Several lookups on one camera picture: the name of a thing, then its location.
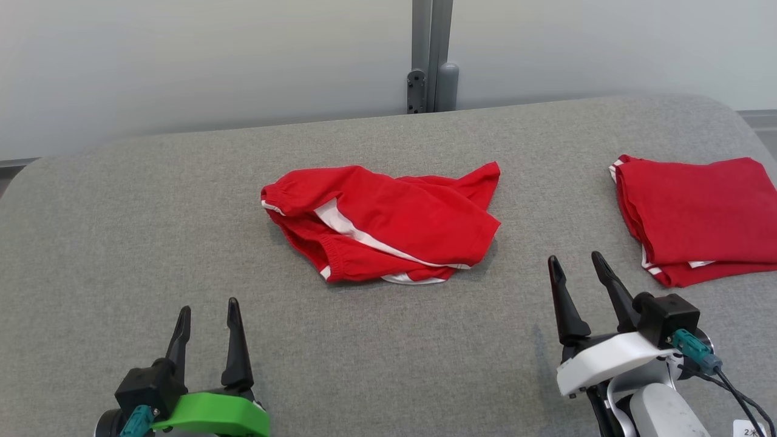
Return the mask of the grey slotted metal post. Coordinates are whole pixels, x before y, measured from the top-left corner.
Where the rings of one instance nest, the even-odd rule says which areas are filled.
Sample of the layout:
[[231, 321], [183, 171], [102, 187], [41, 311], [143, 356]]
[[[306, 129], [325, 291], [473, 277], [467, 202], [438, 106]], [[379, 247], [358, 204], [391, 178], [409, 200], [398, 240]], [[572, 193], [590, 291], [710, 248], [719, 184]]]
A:
[[412, 0], [411, 69], [406, 75], [406, 113], [453, 111], [459, 66], [449, 61], [454, 0]]

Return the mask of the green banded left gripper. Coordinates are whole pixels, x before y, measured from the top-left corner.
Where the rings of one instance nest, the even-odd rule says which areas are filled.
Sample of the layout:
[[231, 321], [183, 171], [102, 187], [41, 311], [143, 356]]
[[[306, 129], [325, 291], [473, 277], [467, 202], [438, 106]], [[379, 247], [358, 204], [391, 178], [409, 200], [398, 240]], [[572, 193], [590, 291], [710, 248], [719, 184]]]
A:
[[[188, 393], [178, 399], [166, 420], [156, 420], [154, 432], [169, 429], [219, 437], [270, 437], [270, 416], [251, 389], [254, 385], [242, 313], [236, 297], [228, 301], [228, 354], [221, 384], [227, 390]], [[173, 378], [185, 387], [186, 346], [191, 339], [191, 307], [178, 313], [166, 352]]]

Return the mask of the red shorts white stripe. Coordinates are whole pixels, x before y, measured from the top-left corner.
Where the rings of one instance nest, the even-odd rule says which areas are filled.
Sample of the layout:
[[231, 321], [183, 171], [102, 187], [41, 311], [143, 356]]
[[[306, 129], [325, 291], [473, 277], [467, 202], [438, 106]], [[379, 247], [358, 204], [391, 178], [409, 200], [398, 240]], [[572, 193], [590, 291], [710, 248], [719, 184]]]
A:
[[326, 282], [439, 284], [486, 256], [500, 175], [494, 161], [460, 178], [299, 169], [264, 186], [260, 201]]

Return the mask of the red basketball jersey black lettering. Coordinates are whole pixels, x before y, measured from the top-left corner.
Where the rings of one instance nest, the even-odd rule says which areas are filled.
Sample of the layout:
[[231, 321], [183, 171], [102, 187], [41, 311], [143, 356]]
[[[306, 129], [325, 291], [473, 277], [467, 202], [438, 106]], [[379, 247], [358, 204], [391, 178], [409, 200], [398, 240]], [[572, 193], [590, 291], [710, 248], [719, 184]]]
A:
[[759, 161], [693, 165], [622, 155], [609, 172], [641, 265], [661, 285], [777, 271], [777, 188]]

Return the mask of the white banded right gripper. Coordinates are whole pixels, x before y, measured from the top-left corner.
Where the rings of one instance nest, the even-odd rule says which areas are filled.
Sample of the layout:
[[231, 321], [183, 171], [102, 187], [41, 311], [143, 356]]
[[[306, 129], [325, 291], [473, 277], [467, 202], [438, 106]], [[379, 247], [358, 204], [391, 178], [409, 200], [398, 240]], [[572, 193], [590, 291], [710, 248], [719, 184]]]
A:
[[[556, 370], [562, 396], [583, 395], [594, 412], [600, 437], [658, 437], [641, 393], [649, 385], [675, 390], [674, 350], [660, 350], [635, 332], [639, 315], [633, 297], [604, 256], [592, 252], [600, 284], [616, 313], [620, 334], [588, 338], [592, 331], [580, 317], [566, 287], [566, 274], [556, 256], [548, 258], [549, 279], [563, 360]], [[583, 341], [585, 349], [574, 348]]]

